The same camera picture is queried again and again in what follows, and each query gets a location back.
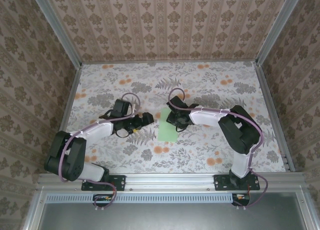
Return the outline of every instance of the wire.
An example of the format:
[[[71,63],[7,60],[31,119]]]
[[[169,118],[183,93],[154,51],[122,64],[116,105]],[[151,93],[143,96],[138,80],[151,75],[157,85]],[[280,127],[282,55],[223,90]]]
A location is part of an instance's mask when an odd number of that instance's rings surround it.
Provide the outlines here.
[[[181,133],[181,132],[183,132],[184,130],[186,130],[187,128],[182,128],[180,131],[178,131],[178,127],[177,126],[175,126],[175,131],[177,132],[177,133]]]
[[[90,124],[89,126],[86,126],[84,127],[83,129],[77,131],[76,133],[74,133],[69,139],[68,141],[65,143],[63,149],[62,149],[62,153],[61,153],[61,157],[60,157],[60,161],[59,161],[59,167],[58,167],[58,176],[59,176],[59,179],[61,180],[61,182],[63,183],[67,183],[68,180],[65,180],[62,176],[62,164],[63,164],[63,161],[64,161],[64,157],[65,157],[65,154],[66,154],[66,151],[70,145],[70,143],[72,142],[72,140],[78,136],[79,134],[83,133],[83,132],[86,132],[90,129],[92,129],[93,127],[96,127],[100,124],[104,124],[104,123],[110,123],[110,122],[114,122],[114,121],[119,121],[119,120],[125,120],[125,119],[129,119],[131,118],[132,116],[136,115],[140,109],[140,106],[141,106],[141,101],[140,101],[140,98],[138,97],[138,95],[136,95],[135,93],[133,92],[127,92],[125,94],[122,95],[121,99],[124,98],[124,96],[126,95],[133,95],[136,97],[137,101],[138,101],[138,106],[137,106],[137,110],[134,111],[132,114],[130,115],[127,115],[127,116],[124,116],[124,117],[119,117],[119,118],[113,118],[113,119],[108,119],[108,120],[101,120],[99,122],[94,122],[92,124]]]
[[[172,93],[175,91],[175,90],[180,90],[182,93],[183,93],[183,100],[185,99],[186,97],[186,94],[185,94],[185,91],[180,88],[180,87],[176,87],[176,88],[173,88],[169,95],[168,95],[168,102],[169,104],[174,107],[175,109],[178,109],[178,110],[181,110],[181,111],[190,111],[190,109],[188,108],[181,108],[181,107],[177,107],[175,106],[172,102],[171,102],[171,95]],[[251,207],[253,205],[255,205],[256,203],[258,203],[260,201],[260,199],[264,196],[264,194],[266,193],[267,189],[268,189],[268,181],[267,179],[265,179],[263,176],[255,173],[253,170],[252,170],[252,167],[251,167],[251,164],[252,164],[252,159],[254,157],[254,152],[263,144],[264,142],[264,134],[262,132],[262,130],[260,129],[260,127],[253,121],[251,121],[249,118],[245,117],[245,116],[242,116],[238,113],[235,113],[235,112],[231,112],[230,110],[223,110],[223,109],[213,109],[213,108],[208,108],[208,107],[196,107],[196,108],[193,108],[192,111],[208,111],[208,112],[213,112],[213,113],[222,113],[222,114],[229,114],[229,115],[233,115],[237,118],[240,118],[240,119],[243,119],[245,121],[247,121],[249,124],[251,124],[257,131],[258,133],[260,134],[260,141],[258,142],[258,144],[251,150],[251,153],[250,153],[250,157],[249,157],[249,161],[248,161],[248,169],[250,172],[252,172],[252,174],[256,175],[257,177],[259,178],[262,178],[264,181],[265,181],[265,188],[261,194],[261,196],[257,199],[257,201],[247,205],[247,206],[243,206],[242,204],[240,204],[239,202],[236,202],[234,201],[236,204],[239,204],[240,206],[242,207]]]
[[[110,202],[104,206],[103,208],[108,208],[110,207],[110,205],[116,200],[116,197],[117,197],[117,188],[115,187],[115,185],[109,183],[109,182],[104,182],[104,181],[92,181],[92,180],[85,180],[85,179],[81,179],[81,180],[84,180],[84,181],[87,181],[89,183],[92,183],[92,184],[98,184],[98,185],[108,185],[110,187],[112,187],[113,189],[113,196],[112,196],[112,199],[110,200]],[[94,202],[93,202],[93,205],[95,206],[96,209],[99,208],[99,206],[97,206],[97,200],[98,199],[101,199],[101,198],[105,198],[107,196],[97,196],[95,199],[94,199]]]
[[[248,184],[248,192],[246,194],[248,194],[249,198],[250,198],[250,186],[249,186],[249,184]]]
[[[125,138],[129,137],[129,135],[130,135],[130,134],[128,133],[127,136],[119,136],[118,131],[115,132],[115,135],[116,135],[118,138],[125,139]]]
[[[129,102],[129,105],[130,105],[130,107],[131,107],[131,113],[130,113],[130,115],[134,112],[134,108],[132,107],[132,104],[131,104],[131,102]]]
[[[106,113],[105,113],[105,114],[103,114],[103,115],[102,115],[102,116],[100,116],[99,118],[101,118],[101,119],[102,119],[103,117],[108,117],[108,114],[109,114],[109,113],[111,113],[111,111],[112,111],[112,110],[111,110],[111,109],[109,109],[108,111],[106,111]]]

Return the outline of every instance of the floral tablecloth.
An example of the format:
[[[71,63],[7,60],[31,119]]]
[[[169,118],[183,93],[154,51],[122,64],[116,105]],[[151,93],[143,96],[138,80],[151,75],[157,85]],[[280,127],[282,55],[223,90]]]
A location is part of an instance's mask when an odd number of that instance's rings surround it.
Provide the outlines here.
[[[83,65],[67,131],[94,122],[127,92],[136,93],[140,112],[150,112],[155,120],[127,138],[114,134],[87,147],[85,161],[105,166],[111,173],[228,172],[234,151],[217,127],[193,125],[178,134],[177,142],[157,140],[160,112],[174,87],[185,90],[188,105],[243,106],[265,137],[254,154],[253,169],[285,171],[254,65],[240,61]],[[130,95],[127,100],[136,101]]]

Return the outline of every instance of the aluminum frame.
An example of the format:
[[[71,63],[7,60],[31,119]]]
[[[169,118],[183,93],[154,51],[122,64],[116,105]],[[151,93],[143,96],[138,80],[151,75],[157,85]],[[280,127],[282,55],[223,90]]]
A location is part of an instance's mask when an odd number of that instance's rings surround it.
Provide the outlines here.
[[[274,130],[274,136],[278,143],[280,151],[285,155],[289,170],[295,172],[294,162],[292,161],[290,151],[285,139],[284,132],[282,131],[281,124],[277,115],[275,104],[272,100],[271,93],[267,84],[267,80],[261,65],[255,65],[255,72],[260,84],[261,92],[265,101],[266,109],[268,110],[270,121]]]
[[[77,93],[77,88],[78,88],[78,85],[80,82],[81,73],[82,73],[82,68],[77,69],[75,72],[72,87],[70,90],[68,101],[66,102],[66,105],[65,105],[65,109],[64,109],[64,113],[63,113],[63,117],[62,117],[59,131],[65,131],[67,129],[69,117],[70,117],[71,110],[72,110],[72,105],[74,104],[75,96]]]
[[[243,193],[244,191],[216,191],[213,175],[223,173],[169,173],[169,174],[125,174],[126,194],[183,194],[183,193]],[[296,193],[299,207],[308,230],[319,229],[319,219],[314,214],[314,206],[310,199],[308,186],[302,172],[260,173],[269,184],[268,193]],[[24,230],[36,230],[39,227],[47,194],[71,193],[83,194],[82,181],[63,183],[58,176],[51,173],[41,174],[35,190],[31,207],[25,222]],[[265,183],[260,182],[261,189],[252,191],[261,193]],[[110,191],[88,191],[94,194],[110,194]]]
[[[132,60],[132,61],[84,61],[83,65],[96,64],[160,64],[160,63],[214,63],[214,62],[254,62],[254,58],[246,59],[166,59],[166,60]]]

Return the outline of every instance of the green cloth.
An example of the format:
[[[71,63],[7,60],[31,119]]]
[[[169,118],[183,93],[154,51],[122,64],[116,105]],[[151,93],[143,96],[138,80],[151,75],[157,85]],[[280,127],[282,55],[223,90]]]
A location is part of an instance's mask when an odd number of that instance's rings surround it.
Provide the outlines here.
[[[178,133],[176,131],[176,127],[166,122],[170,112],[170,108],[161,109],[158,141],[176,143],[178,140]]]

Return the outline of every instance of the patterned wall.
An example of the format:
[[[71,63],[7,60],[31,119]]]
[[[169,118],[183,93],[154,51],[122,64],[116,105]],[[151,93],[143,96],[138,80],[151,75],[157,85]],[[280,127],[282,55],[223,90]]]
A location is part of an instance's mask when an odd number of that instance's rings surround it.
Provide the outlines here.
[[[263,69],[298,171],[320,209],[320,0],[299,0]]]
[[[84,62],[253,59],[284,0],[50,0]]]
[[[0,229],[19,229],[75,69],[35,0],[0,0]]]

